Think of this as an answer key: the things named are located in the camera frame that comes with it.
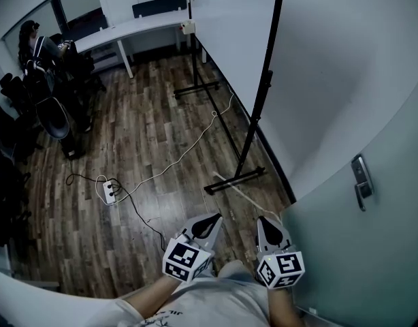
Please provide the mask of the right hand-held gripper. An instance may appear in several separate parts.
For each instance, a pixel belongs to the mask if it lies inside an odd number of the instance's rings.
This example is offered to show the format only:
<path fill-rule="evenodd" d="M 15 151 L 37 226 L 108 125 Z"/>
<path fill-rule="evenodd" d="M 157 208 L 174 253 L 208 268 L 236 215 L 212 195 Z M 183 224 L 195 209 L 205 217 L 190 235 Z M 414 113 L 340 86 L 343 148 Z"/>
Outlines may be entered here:
<path fill-rule="evenodd" d="M 256 279 L 268 289 L 294 286 L 304 274 L 302 252 L 292 245 L 282 224 L 265 216 L 257 218 Z"/>

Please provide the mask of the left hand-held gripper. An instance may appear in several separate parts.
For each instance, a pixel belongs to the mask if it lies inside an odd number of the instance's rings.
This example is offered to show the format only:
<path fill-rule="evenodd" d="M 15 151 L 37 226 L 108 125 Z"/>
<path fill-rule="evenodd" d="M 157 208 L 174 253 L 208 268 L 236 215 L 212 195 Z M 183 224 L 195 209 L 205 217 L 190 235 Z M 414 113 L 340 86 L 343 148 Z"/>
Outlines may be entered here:
<path fill-rule="evenodd" d="M 220 213 L 188 219 L 175 238 L 171 238 L 163 256 L 163 274 L 181 282 L 196 279 L 211 263 L 214 244 L 223 223 Z"/>

